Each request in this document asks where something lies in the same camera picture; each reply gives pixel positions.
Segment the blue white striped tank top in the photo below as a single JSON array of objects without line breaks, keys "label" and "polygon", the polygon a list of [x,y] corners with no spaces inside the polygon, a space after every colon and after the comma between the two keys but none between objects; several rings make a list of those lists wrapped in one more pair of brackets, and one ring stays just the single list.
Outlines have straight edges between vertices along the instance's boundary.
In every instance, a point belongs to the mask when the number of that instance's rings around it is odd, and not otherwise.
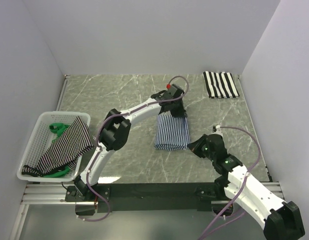
[{"label": "blue white striped tank top", "polygon": [[188,120],[170,114],[158,115],[156,119],[154,147],[158,150],[186,150],[190,144]]}]

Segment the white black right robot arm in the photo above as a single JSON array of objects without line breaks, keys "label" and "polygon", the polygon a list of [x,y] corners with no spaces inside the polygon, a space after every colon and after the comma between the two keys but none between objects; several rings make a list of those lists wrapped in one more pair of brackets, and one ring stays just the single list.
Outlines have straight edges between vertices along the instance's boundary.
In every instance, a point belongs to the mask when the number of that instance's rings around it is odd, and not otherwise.
[{"label": "white black right robot arm", "polygon": [[293,201],[285,202],[259,182],[237,157],[227,152],[222,135],[204,134],[187,147],[196,156],[208,158],[220,174],[214,195],[242,207],[260,225],[267,240],[298,240],[305,235],[299,207]]}]

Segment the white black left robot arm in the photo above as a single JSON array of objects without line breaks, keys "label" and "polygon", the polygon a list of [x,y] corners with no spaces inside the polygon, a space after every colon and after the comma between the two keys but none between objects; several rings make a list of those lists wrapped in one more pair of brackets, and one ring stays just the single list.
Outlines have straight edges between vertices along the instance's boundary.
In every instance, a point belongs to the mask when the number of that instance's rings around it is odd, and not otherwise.
[{"label": "white black left robot arm", "polygon": [[185,117],[183,97],[189,91],[174,83],[165,90],[155,93],[146,101],[132,108],[118,111],[111,109],[96,135],[96,148],[85,169],[74,180],[76,194],[81,200],[89,201],[97,192],[94,185],[110,157],[128,141],[130,130],[138,123],[150,117],[170,112],[174,117]]}]

